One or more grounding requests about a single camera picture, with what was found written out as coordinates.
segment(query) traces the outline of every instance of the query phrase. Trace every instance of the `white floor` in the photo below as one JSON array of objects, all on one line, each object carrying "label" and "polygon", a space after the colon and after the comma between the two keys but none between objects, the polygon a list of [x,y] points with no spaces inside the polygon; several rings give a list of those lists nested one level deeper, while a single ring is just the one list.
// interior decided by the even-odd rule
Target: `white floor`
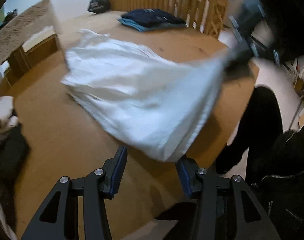
[{"label": "white floor", "polygon": [[[235,44],[235,38],[229,31],[221,32],[219,41],[225,43],[229,47]],[[259,74],[255,86],[264,85],[273,90],[282,115],[283,130],[286,131],[289,129],[291,120],[298,107],[299,96],[295,93],[293,84],[288,79],[288,74],[283,67],[278,67],[272,62],[264,59],[253,59],[253,61],[259,67]],[[297,123],[298,117],[296,117],[292,129],[298,128]],[[236,132],[237,127],[230,137],[228,144],[233,141]],[[245,151],[242,160],[238,163],[238,165],[234,166],[228,173],[224,175],[224,177],[230,178],[234,174],[238,174],[245,179],[247,152],[248,150]]]}]

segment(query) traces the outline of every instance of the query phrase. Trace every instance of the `blue gripper pad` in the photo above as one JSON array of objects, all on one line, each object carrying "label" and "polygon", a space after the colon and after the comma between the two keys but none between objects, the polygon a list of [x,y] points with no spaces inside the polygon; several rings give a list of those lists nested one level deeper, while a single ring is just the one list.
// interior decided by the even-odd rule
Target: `blue gripper pad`
[{"label": "blue gripper pad", "polygon": [[112,199],[119,191],[122,175],[128,159],[128,151],[125,146],[120,146],[113,158],[105,161],[102,169],[105,171],[103,188],[100,191],[104,198]]},{"label": "blue gripper pad", "polygon": [[195,176],[195,172],[199,168],[196,161],[184,155],[175,163],[175,167],[184,194],[190,199],[199,197],[202,190],[202,183],[198,181]]}]

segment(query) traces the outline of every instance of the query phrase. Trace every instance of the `metal screw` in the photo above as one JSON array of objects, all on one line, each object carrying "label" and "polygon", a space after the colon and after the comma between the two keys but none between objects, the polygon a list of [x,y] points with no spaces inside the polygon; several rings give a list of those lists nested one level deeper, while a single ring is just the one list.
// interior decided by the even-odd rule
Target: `metal screw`
[{"label": "metal screw", "polygon": [[69,180],[69,178],[66,177],[66,176],[64,176],[64,177],[62,177],[62,178],[60,179],[60,182],[61,182],[61,183],[66,183],[68,180]]},{"label": "metal screw", "polygon": [[236,181],[236,182],[240,182],[242,180],[242,177],[239,176],[239,175],[234,175],[233,180]]},{"label": "metal screw", "polygon": [[102,175],[103,172],[104,172],[104,170],[102,170],[102,169],[96,169],[96,170],[94,171],[94,174],[95,174],[95,175]]},{"label": "metal screw", "polygon": [[199,168],[199,169],[197,170],[197,173],[198,173],[198,174],[201,174],[201,175],[204,175],[204,174],[207,173],[207,170],[204,169],[204,168]]}]

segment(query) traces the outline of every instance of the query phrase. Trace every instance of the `folded clothes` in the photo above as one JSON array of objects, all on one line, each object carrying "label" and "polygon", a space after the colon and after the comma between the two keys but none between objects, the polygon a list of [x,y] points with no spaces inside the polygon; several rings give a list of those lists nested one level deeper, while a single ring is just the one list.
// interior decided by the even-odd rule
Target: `folded clothes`
[{"label": "folded clothes", "polygon": [[185,24],[185,21],[159,9],[137,9],[123,14],[122,18],[130,19],[137,24],[151,28],[160,23]]},{"label": "folded clothes", "polygon": [[120,18],[120,19],[118,19],[118,21],[120,23],[122,23],[123,25],[130,26],[132,28],[137,29],[139,32],[154,31],[154,30],[168,29],[168,28],[186,27],[185,24],[160,23],[160,24],[155,25],[154,27],[147,28],[147,27],[137,24],[135,21],[133,21],[131,19]]}]

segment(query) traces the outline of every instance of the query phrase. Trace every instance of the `black trash bag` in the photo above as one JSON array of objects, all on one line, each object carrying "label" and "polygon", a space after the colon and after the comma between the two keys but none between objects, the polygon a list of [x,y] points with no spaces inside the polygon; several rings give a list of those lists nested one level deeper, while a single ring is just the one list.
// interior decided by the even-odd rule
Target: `black trash bag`
[{"label": "black trash bag", "polygon": [[104,13],[110,10],[111,4],[109,0],[91,0],[88,12]]}]

